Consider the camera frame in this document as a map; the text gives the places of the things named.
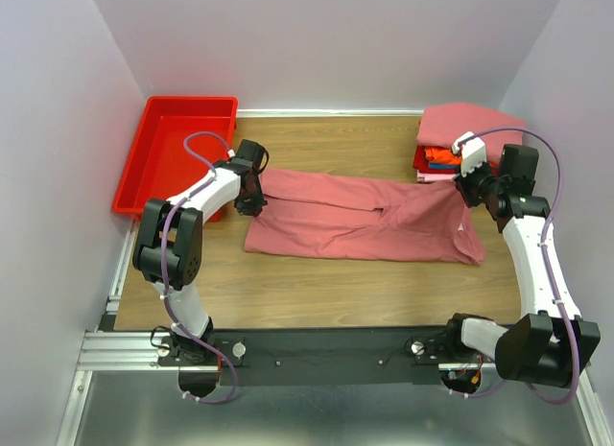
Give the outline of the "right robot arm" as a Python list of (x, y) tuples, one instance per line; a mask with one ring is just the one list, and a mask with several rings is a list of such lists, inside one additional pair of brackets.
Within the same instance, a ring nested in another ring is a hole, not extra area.
[(506, 145), (496, 170), (479, 137), (457, 139), (452, 152), (461, 160), (454, 181), (465, 204), (483, 205), (508, 247), (521, 317), (505, 327), (456, 314), (441, 338), (443, 354), (460, 362), (477, 351), (495, 363), (504, 380), (574, 387), (601, 333), (597, 323), (582, 318), (568, 292), (555, 252), (551, 205), (533, 192), (538, 151)]

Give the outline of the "pink t-shirt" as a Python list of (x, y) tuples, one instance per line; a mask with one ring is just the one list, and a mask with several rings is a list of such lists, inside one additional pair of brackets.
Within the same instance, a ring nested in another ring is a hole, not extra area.
[(247, 252), (479, 265), (485, 250), (455, 184), (401, 183), (268, 169), (268, 202), (252, 219)]

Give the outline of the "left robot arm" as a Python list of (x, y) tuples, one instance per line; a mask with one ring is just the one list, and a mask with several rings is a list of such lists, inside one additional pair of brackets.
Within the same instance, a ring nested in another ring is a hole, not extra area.
[(243, 141), (237, 152), (212, 163), (190, 146), (208, 131), (189, 135), (184, 149), (207, 167), (205, 177), (168, 200), (146, 202), (132, 254), (133, 267), (158, 291), (172, 321), (170, 342), (158, 348), (180, 352), (191, 364), (205, 363), (213, 351), (213, 323), (201, 305), (196, 278), (201, 269), (204, 224), (232, 203), (238, 214), (257, 217), (267, 205), (260, 175), (270, 155), (257, 142)]

